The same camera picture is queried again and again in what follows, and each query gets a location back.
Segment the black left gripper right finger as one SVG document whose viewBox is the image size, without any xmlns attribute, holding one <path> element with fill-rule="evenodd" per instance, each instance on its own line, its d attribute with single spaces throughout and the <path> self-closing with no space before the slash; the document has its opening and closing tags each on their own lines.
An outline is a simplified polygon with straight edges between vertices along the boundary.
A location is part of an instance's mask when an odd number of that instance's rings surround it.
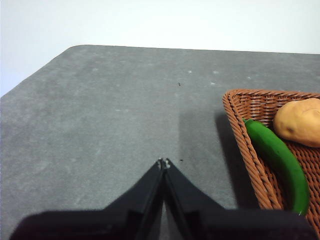
<svg viewBox="0 0 320 240">
<path fill-rule="evenodd" d="M 184 240 L 315 240 L 304 217 L 290 211 L 225 209 L 163 161 L 168 216 Z"/>
</svg>

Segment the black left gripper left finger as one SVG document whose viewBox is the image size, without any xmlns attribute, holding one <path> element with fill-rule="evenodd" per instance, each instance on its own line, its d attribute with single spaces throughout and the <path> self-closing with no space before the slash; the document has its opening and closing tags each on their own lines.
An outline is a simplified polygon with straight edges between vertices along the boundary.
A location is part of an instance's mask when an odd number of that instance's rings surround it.
<svg viewBox="0 0 320 240">
<path fill-rule="evenodd" d="M 44 211 L 25 217 L 12 240 L 156 240 L 163 208 L 164 160 L 103 209 Z"/>
</svg>

